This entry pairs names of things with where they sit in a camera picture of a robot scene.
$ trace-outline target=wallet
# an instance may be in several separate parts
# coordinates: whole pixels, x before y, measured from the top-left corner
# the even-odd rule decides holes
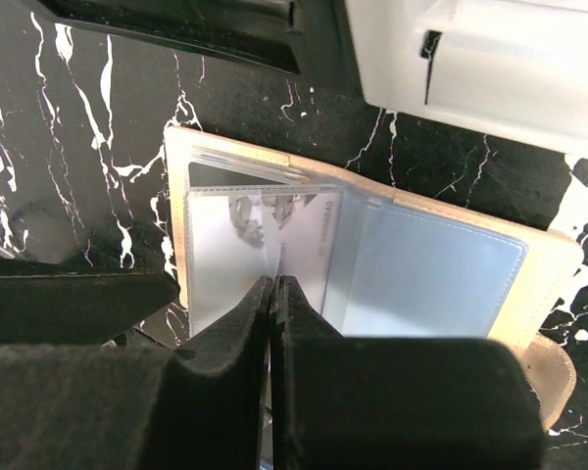
[[[188,128],[166,129],[165,152],[193,334],[260,277],[295,276],[344,336],[503,343],[545,427],[560,416],[574,368],[538,329],[582,262],[574,241]]]

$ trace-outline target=black marble surface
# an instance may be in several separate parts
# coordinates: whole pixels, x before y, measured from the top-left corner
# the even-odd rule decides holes
[[[578,372],[549,468],[588,469],[588,161],[386,112],[312,83],[65,28],[0,1],[0,245],[72,266],[174,274],[162,131],[183,124],[563,232],[586,255],[543,332]],[[139,329],[191,336],[169,305]]]

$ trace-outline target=tan leather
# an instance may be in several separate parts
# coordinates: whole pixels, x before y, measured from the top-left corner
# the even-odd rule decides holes
[[[488,335],[510,348],[527,370],[527,377],[543,403],[545,422],[554,421],[574,387],[574,368],[565,352],[542,336],[540,325],[558,299],[559,292],[583,260],[581,248],[563,236],[542,232],[424,198],[364,178],[346,169],[285,154],[183,127],[165,131],[170,181],[174,254],[181,286],[181,303],[187,306],[185,270],[184,195],[188,189],[187,165],[192,148],[231,154],[283,169],[300,169],[348,182],[362,191],[401,206],[431,212],[463,223],[514,237],[527,246],[527,255]]]

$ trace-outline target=beige wallet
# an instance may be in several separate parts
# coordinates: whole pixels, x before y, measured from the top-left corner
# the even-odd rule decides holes
[[[292,243],[315,247],[318,237],[331,239],[330,250],[318,250],[329,252],[324,264],[316,269],[307,263],[306,269],[316,269],[315,278],[325,279],[316,309],[333,326],[343,334],[361,336],[473,336],[499,341],[523,365],[541,401],[545,428],[559,418],[574,388],[575,371],[564,350],[538,329],[582,262],[576,243],[394,189],[331,164],[183,127],[166,129],[165,151],[180,301],[189,307],[190,319],[200,317],[197,324],[203,317],[212,321],[204,312],[214,306],[205,306],[196,296],[218,288],[214,279],[223,276],[214,277],[213,267],[205,267],[215,261],[206,261],[203,253],[225,243],[198,229],[221,214],[226,223],[237,223],[239,238],[246,237],[252,245],[250,229],[268,231],[273,221],[268,223],[270,217],[265,216],[264,223],[255,223],[249,214],[265,209],[261,201],[278,205],[285,198],[293,202],[290,212],[298,208],[300,215],[297,220],[299,215],[289,212],[273,228],[284,233],[283,225],[289,223],[287,230],[294,235],[283,235],[283,240],[289,236],[295,242],[287,242],[286,253],[295,253],[300,260],[306,251]],[[233,175],[225,181],[235,184],[222,186],[221,173]],[[235,221],[240,213],[247,219]],[[320,225],[320,235],[315,234],[314,227]],[[246,230],[243,235],[240,226]],[[317,238],[310,242],[306,237]],[[270,241],[258,240],[265,260]],[[274,264],[279,270],[283,252],[280,255]],[[237,256],[228,259],[225,276],[230,277]],[[307,272],[300,269],[282,273]],[[309,292],[314,289],[317,284],[310,284]]]

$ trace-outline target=leather wallet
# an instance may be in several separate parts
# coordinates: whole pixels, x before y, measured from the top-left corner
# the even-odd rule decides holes
[[[582,261],[576,243],[187,128],[165,131],[165,151],[181,303],[195,332],[261,275],[295,275],[345,336],[503,343],[545,426],[559,417],[574,368],[537,332]]]

